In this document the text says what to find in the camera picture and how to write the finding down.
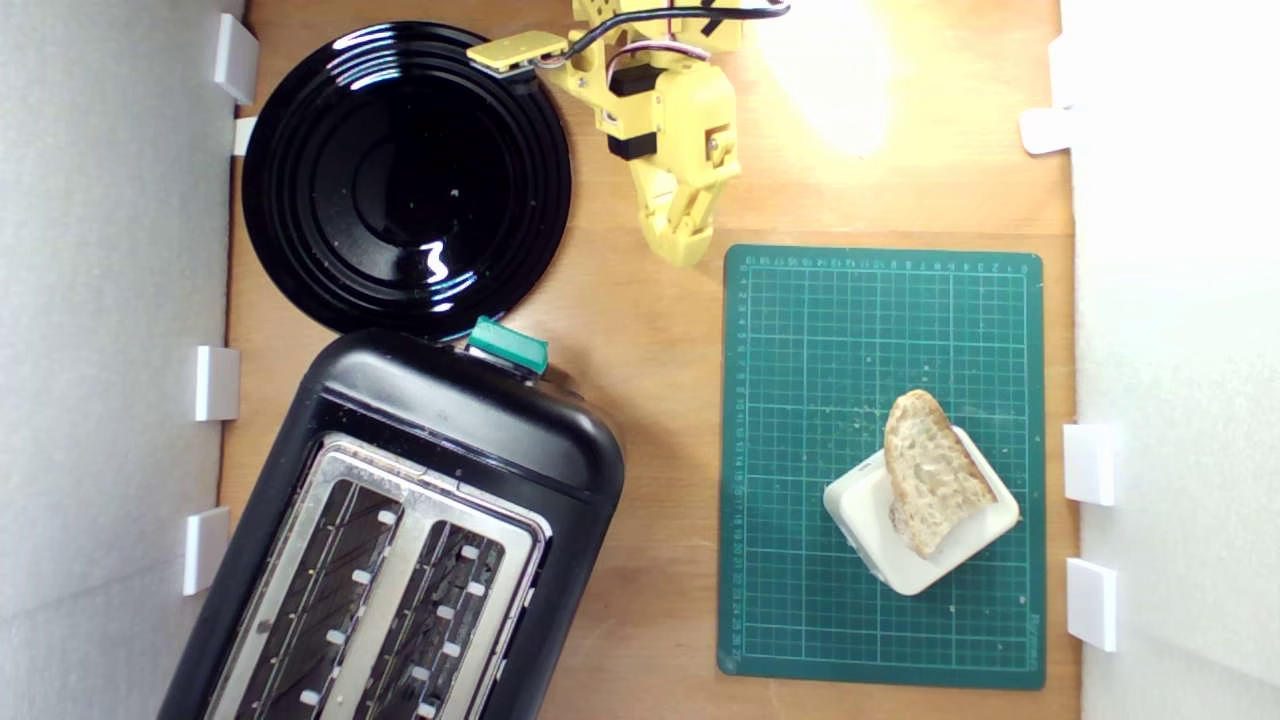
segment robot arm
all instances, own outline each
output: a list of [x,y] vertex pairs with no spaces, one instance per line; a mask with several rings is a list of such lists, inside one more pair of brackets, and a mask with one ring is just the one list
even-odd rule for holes
[[[590,105],[609,151],[631,170],[649,247],[689,266],[710,243],[721,191],[741,173],[733,87],[707,59],[712,51],[737,49],[742,19],[790,9],[741,5],[575,0],[573,17],[595,23],[589,29],[571,31],[567,38],[525,32],[477,45],[467,55],[500,76],[539,68],[547,82]],[[621,49],[609,55],[607,47],[618,42]]]

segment toaster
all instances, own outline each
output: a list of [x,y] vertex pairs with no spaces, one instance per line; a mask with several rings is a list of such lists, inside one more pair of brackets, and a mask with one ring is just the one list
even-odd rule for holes
[[622,492],[547,346],[344,334],[303,377],[161,720],[534,717]]

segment wooden table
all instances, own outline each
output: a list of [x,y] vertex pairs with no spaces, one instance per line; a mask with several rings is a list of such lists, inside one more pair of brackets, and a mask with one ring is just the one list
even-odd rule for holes
[[[250,0],[257,99],[312,49],[388,19],[490,37],[570,27],[568,0]],[[627,486],[561,657],[543,717],[823,719],[1079,716],[1078,643],[1065,632],[1059,427],[1074,414],[1070,181],[1028,158],[1018,114],[1048,100],[1052,0],[799,0],[718,58],[739,94],[745,174],[708,258],[676,270],[634,224],[632,188],[584,106],[558,96],[575,197],[559,255],[509,316],[621,427]],[[256,108],[246,108],[253,114]],[[221,502],[243,506],[303,369],[333,336],[264,275],[236,201],[228,341],[243,352]],[[721,273],[736,242],[1033,251],[1044,259],[1048,439],[1048,684],[957,691],[727,678],[716,670]]]

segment white square dish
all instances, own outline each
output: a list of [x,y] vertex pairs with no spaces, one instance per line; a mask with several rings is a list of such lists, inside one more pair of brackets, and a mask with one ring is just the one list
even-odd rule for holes
[[827,512],[872,574],[905,596],[919,594],[1018,524],[1020,511],[1012,493],[969,434],[955,425],[952,429],[996,493],[996,502],[961,520],[929,559],[916,555],[890,523],[893,488],[883,450],[827,486],[822,496]]

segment bread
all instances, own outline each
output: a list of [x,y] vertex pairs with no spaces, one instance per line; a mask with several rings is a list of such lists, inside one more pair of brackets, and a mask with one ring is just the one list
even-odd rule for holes
[[893,402],[884,424],[884,464],[893,486],[890,520],[920,557],[933,555],[961,520],[996,502],[942,406],[923,389]]

